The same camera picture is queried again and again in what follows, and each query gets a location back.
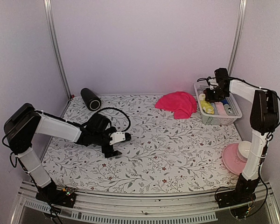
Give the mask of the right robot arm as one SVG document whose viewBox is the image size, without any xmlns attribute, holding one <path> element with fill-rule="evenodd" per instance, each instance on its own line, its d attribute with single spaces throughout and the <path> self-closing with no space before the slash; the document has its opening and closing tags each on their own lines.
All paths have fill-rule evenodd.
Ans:
<svg viewBox="0 0 280 224">
<path fill-rule="evenodd" d="M 204 92 L 207 101 L 219 102 L 233 94 L 252 104 L 250 113 L 252 144 L 247 163 L 232 193 L 232 200 L 235 203 L 242 203 L 255 191 L 260 181 L 268 143 L 273 138 L 273 132 L 280 125 L 280 98 L 273 90 L 250 84 L 240 78 L 230 77 L 226 68 L 216 69 L 214 74 L 214 77 L 206 78 L 209 85 Z"/>
</svg>

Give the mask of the pink towel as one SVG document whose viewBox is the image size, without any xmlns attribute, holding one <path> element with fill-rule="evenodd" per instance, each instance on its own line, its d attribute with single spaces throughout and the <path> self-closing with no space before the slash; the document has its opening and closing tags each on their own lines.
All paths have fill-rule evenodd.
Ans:
<svg viewBox="0 0 280 224">
<path fill-rule="evenodd" d="M 191 94 L 177 91 L 161 97 L 155 108 L 173 112 L 174 119 L 189 119 L 197 112 L 197 102 Z"/>
</svg>

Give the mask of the green yellow patterned towel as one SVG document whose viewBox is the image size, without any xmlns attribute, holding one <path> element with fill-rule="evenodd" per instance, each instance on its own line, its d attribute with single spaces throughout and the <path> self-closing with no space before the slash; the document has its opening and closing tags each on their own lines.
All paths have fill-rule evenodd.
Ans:
<svg viewBox="0 0 280 224">
<path fill-rule="evenodd" d="M 206 100 L 200 100 L 200 105 L 205 113 L 214 114 L 214 107 Z"/>
</svg>

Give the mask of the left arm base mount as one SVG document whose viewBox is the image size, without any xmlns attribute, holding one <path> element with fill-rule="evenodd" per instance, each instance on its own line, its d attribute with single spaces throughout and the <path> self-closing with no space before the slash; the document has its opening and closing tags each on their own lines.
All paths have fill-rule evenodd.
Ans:
<svg viewBox="0 0 280 224">
<path fill-rule="evenodd" d="M 36 199 L 46 202 L 49 205 L 59 205 L 67 208 L 73 208 L 76 202 L 76 193 L 69 193 L 58 189 L 54 183 L 41 188 L 37 187 Z"/>
</svg>

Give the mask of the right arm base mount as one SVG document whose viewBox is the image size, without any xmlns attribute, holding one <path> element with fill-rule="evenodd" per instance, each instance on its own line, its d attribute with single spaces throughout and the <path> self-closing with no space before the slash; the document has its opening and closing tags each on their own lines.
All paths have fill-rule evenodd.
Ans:
<svg viewBox="0 0 280 224">
<path fill-rule="evenodd" d="M 254 193 L 248 195 L 240 195 L 237 194 L 234 190 L 215 193 L 215 200 L 219 208 L 226 208 L 243 203 L 253 202 L 255 199 L 256 195 Z"/>
</svg>

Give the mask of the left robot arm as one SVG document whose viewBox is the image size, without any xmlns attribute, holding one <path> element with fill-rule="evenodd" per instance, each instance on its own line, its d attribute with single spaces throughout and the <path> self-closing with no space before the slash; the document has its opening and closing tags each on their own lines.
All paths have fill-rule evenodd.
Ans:
<svg viewBox="0 0 280 224">
<path fill-rule="evenodd" d="M 100 146 L 105 158 L 121 153 L 113 148 L 117 143 L 131 140 L 128 128 L 117 130 L 109 118 L 100 111 L 88 121 L 79 124 L 61 117 L 39 111 L 30 103 L 24 103 L 4 124 L 2 144 L 16 156 L 26 173 L 41 188 L 42 195 L 51 203 L 60 199 L 59 190 L 43 167 L 39 153 L 34 151 L 34 143 L 41 138 L 55 137 L 77 145 Z"/>
</svg>

